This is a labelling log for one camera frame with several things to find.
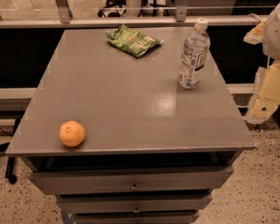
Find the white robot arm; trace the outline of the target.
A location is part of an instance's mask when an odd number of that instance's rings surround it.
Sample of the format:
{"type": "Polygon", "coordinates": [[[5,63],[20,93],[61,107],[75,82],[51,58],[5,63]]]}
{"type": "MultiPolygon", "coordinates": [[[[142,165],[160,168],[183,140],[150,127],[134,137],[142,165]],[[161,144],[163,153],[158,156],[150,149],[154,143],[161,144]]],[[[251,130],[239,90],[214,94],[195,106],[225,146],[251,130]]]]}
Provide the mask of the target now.
{"type": "Polygon", "coordinates": [[[261,21],[245,35],[244,42],[261,43],[268,57],[267,67],[261,67],[255,75],[253,95],[245,114],[248,123],[261,124],[280,106],[280,3],[266,21],[261,21]]]}

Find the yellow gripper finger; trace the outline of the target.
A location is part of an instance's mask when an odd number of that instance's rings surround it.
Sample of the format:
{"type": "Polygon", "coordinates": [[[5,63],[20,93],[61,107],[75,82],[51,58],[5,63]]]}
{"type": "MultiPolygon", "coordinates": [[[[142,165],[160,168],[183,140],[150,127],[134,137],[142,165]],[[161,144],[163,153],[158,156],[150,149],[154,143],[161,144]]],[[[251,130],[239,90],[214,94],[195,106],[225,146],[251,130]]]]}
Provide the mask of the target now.
{"type": "Polygon", "coordinates": [[[254,18],[258,22],[258,24],[245,35],[244,42],[252,45],[257,45],[263,41],[266,20],[263,20],[259,15],[255,13],[250,13],[250,16],[254,18]]]}
{"type": "Polygon", "coordinates": [[[267,68],[260,67],[255,75],[253,95],[248,103],[245,120],[250,124],[267,121],[280,106],[280,61],[267,68]]]}

